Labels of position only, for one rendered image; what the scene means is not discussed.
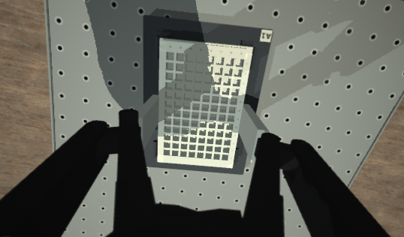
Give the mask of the dark grey rectangular frame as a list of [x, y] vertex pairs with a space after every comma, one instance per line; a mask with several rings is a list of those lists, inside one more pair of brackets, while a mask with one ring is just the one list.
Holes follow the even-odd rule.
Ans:
[[[244, 104], [257, 112], [273, 30], [240, 25], [143, 16], [143, 104], [158, 95], [159, 38], [253, 47]], [[147, 167], [243, 175], [247, 152], [237, 137], [232, 168], [158, 162], [158, 125], [144, 149]]]

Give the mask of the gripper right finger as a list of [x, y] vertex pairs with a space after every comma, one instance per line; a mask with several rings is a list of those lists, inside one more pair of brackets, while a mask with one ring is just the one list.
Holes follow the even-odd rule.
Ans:
[[239, 237], [285, 237], [280, 169], [311, 237], [390, 237], [308, 142], [280, 142], [249, 104], [238, 131], [255, 163]]

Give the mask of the white well plate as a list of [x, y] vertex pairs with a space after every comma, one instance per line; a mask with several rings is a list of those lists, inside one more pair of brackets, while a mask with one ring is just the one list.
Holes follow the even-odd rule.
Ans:
[[158, 162], [233, 167], [252, 50], [159, 38]]

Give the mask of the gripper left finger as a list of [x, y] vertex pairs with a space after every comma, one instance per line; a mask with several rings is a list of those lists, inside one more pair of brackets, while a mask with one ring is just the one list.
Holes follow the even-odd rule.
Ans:
[[[62, 237], [109, 155], [118, 154], [113, 237], [164, 237], [144, 149], [159, 97], [119, 111], [119, 126], [90, 121], [0, 199], [0, 237]], [[140, 127], [139, 127], [140, 126]]]

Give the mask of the grey perforated base plate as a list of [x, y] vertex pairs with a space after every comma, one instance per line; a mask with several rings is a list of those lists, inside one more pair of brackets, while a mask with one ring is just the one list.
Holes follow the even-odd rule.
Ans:
[[[44, 0], [53, 152], [86, 123], [143, 106], [143, 16], [272, 29], [257, 116], [305, 140], [351, 187], [404, 98], [404, 0]], [[62, 237], [113, 231], [118, 154]], [[147, 167], [156, 203], [243, 217], [243, 175]]]

